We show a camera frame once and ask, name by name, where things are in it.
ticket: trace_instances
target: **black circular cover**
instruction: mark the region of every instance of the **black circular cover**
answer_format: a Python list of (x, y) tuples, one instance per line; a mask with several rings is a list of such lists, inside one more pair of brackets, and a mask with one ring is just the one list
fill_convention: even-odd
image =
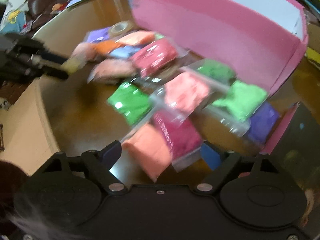
[(306, 208), (303, 191), (277, 173), (259, 172), (227, 183), (220, 192), (222, 206), (246, 224), (274, 228), (299, 219)]
[(15, 195), (21, 216), (44, 216), (60, 225), (86, 221), (101, 201), (99, 188), (87, 179), (61, 171), (32, 177)]

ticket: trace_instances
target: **silver bolt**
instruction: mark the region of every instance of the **silver bolt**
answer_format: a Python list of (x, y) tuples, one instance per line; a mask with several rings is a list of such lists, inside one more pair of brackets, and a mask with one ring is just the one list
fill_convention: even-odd
[(297, 235), (289, 235), (288, 240), (299, 240), (299, 237)]
[(124, 185), (121, 183), (112, 183), (109, 185), (111, 191), (121, 191), (124, 189)]
[(31, 235), (24, 235), (23, 240), (33, 240), (33, 237)]
[(208, 192), (213, 189), (213, 187), (208, 183), (201, 183), (197, 186), (197, 189), (202, 192)]

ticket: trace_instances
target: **brown table surface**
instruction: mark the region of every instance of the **brown table surface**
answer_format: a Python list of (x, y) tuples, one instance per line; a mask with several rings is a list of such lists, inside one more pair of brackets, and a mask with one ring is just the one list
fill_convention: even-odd
[[(125, 11), (125, 19), (132, 19), (127, 1), (121, 0), (121, 3)], [(64, 19), (64, 27), (61, 29), (60, 26), (59, 30), (57, 22)], [(75, 25), (68, 23), (67, 20), (77, 22), (79, 27), (75, 28)], [(54, 19), (56, 24), (54, 22), (49, 24), (36, 37), (44, 40), (53, 51), (68, 55), (83, 40), (87, 31), (111, 26), (120, 20), (112, 0), (91, 0), (66, 12), (65, 15), (58, 16), (57, 20)], [(53, 133), (60, 149), (70, 156), (79, 155), (89, 149), (100, 150), (114, 139), (120, 139), (130, 130), (124, 118), (105, 103), (115, 91), (116, 86), (86, 84), (93, 65), (88, 64), (63, 84), (49, 82), (43, 85), (43, 101)], [(319, 95), (320, 72), (303, 58), (292, 76), (269, 99), (269, 102), (284, 114), (292, 103), (301, 101), (320, 122)], [(207, 115), (192, 114), (191, 119), (204, 139), (222, 149), (234, 150), (243, 155), (255, 155), (258, 152), (257, 148), (237, 138), (217, 120)], [(151, 180), (126, 152), (123, 152), (121, 159), (111, 171), (127, 185), (151, 183)], [(209, 167), (200, 160), (178, 174), (169, 167), (157, 182), (194, 185), (209, 172)]]

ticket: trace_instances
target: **yellow cloth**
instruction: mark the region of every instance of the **yellow cloth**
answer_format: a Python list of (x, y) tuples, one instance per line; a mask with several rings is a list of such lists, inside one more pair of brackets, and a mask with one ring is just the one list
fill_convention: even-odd
[(20, 13), (19, 10), (16, 10), (16, 11), (10, 13), (9, 16), (8, 16), (8, 22), (10, 22), (11, 24), (16, 23), (17, 16), (18, 16), (19, 13)]
[(320, 54), (311, 48), (307, 48), (307, 58), (320, 64)]

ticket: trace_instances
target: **tape roll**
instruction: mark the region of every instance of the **tape roll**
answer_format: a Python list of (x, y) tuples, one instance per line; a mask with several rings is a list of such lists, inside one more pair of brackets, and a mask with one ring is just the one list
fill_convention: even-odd
[(131, 21), (123, 21), (113, 25), (109, 30), (109, 37), (115, 38), (131, 31), (134, 27), (134, 24)]

